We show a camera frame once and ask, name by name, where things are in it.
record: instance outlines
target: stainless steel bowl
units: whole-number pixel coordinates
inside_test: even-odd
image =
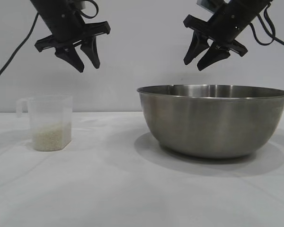
[[[263,87],[166,85],[138,92],[153,136],[196,157],[255,152],[273,135],[284,109],[284,91]]]

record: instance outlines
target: white backdrop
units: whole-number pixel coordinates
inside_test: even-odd
[[[136,88],[160,84],[234,84],[284,89],[284,47],[258,45],[247,28],[238,41],[248,54],[231,58],[199,72],[196,61],[185,66],[183,58],[193,31],[183,25],[188,14],[207,20],[211,14],[196,0],[97,0],[110,35],[98,38],[101,68],[96,70],[79,50],[86,66],[80,74],[54,56],[34,48],[49,30],[39,18],[33,35],[0,78],[0,112],[15,110],[18,98],[71,94],[75,111],[140,110]],[[88,6],[87,12],[93,9]],[[284,0],[270,8],[277,36],[284,39]],[[36,14],[29,0],[0,0],[0,68],[27,35]],[[269,39],[257,22],[260,38]]]

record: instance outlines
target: plastic measuring cup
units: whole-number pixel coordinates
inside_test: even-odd
[[[61,150],[71,141],[71,96],[37,96],[17,101],[17,116],[27,104],[33,148]]]

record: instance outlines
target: white tabletop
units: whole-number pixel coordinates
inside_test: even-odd
[[[66,149],[0,114],[0,227],[284,227],[284,114],[249,158],[167,153],[142,113],[76,113]]]

